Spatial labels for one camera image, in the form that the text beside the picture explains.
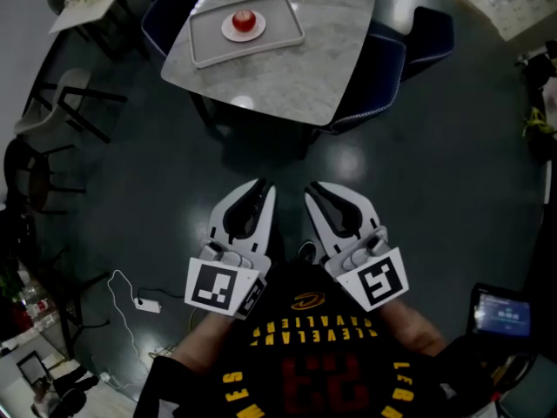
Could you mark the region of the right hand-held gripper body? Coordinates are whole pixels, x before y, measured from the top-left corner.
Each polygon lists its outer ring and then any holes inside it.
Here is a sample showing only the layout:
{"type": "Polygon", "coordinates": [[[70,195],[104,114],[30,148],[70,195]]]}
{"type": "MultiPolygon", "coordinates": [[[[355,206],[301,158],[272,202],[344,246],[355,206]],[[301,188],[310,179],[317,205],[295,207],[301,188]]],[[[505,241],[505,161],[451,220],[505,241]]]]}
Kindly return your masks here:
{"type": "Polygon", "coordinates": [[[385,226],[346,246],[327,260],[324,268],[367,312],[409,290],[400,250],[389,246],[385,226]]]}

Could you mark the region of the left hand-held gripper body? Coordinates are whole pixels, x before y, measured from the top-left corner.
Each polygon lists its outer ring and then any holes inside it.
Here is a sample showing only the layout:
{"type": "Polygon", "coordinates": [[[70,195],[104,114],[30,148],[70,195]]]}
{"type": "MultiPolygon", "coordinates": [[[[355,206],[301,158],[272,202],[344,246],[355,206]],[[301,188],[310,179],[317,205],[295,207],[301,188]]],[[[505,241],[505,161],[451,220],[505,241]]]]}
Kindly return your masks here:
{"type": "Polygon", "coordinates": [[[265,255],[243,255],[207,240],[199,256],[189,261],[185,303],[244,320],[265,290],[271,266],[265,255]]]}

